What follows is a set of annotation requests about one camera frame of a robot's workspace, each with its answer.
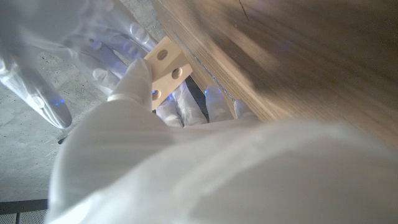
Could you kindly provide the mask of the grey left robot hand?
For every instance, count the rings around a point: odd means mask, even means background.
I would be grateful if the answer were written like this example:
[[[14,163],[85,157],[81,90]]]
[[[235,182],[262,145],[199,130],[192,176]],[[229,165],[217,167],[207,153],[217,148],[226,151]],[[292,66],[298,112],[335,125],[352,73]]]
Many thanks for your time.
[[[107,102],[66,138],[47,223],[396,223],[397,153],[346,126],[259,121],[228,112],[209,87],[212,122],[165,124],[151,70],[127,69]]]

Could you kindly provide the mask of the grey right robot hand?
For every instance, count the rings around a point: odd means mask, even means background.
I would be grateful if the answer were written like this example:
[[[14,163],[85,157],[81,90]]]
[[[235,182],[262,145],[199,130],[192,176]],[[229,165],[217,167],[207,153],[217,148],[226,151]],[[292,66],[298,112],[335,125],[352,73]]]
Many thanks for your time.
[[[120,1],[1,2],[1,83],[60,129],[72,117],[42,76],[39,54],[72,63],[109,95],[126,72],[125,60],[144,57],[156,44]]]

